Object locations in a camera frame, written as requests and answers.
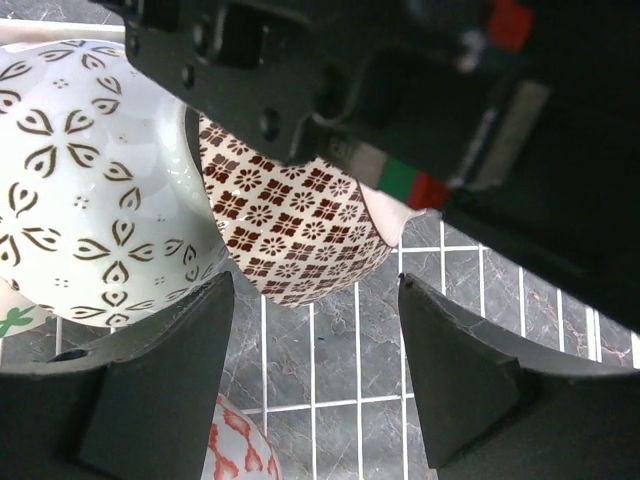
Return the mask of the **maroon tile pattern bowl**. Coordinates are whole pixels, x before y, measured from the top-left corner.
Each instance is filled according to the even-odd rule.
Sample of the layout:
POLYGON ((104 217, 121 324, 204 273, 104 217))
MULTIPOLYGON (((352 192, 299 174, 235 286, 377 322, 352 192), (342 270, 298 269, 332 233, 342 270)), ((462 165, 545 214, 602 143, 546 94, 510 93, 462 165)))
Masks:
POLYGON ((267 299, 318 301, 362 280, 418 216, 321 159, 284 168, 201 117, 205 190, 227 250, 267 299))

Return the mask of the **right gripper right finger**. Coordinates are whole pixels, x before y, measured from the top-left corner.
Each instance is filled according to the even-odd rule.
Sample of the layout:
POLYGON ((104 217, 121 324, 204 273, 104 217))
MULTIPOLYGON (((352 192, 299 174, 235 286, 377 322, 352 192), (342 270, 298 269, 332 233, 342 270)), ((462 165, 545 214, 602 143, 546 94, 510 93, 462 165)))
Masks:
POLYGON ((525 339, 400 278, 422 437, 441 479, 635 479, 639 373, 525 339))

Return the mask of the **white bowl teal floral pattern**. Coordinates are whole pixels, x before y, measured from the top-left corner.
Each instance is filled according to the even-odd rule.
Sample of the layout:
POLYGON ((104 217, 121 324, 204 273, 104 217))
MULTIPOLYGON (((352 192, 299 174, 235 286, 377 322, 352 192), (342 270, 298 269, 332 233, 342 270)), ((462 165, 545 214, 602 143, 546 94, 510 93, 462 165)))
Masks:
POLYGON ((1 275, 116 328, 213 278, 226 248, 187 108, 98 40, 1 49, 1 275))

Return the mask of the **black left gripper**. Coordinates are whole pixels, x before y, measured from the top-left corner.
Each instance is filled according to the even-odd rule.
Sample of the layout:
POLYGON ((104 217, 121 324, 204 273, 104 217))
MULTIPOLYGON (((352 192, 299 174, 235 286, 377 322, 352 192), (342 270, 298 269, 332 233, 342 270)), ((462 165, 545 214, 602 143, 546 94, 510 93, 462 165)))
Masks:
POLYGON ((635 1, 110 1, 133 66, 639 327, 635 1))

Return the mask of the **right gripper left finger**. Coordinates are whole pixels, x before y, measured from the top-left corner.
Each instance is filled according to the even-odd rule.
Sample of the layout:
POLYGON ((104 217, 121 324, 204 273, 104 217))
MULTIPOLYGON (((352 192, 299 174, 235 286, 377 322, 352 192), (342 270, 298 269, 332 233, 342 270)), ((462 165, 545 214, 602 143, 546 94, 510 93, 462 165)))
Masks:
POLYGON ((234 312, 229 272, 45 362, 1 370, 5 479, 197 479, 234 312))

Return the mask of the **white wire dish rack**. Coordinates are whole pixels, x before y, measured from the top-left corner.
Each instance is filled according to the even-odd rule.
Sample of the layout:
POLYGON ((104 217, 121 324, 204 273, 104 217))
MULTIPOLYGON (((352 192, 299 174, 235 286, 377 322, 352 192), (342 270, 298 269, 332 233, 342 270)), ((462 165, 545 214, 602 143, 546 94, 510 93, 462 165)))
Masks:
POLYGON ((261 426, 288 479, 432 479, 397 314, 414 273, 529 340, 637 367, 639 337, 432 214, 409 223, 373 274, 298 309, 241 276, 221 390, 261 426))

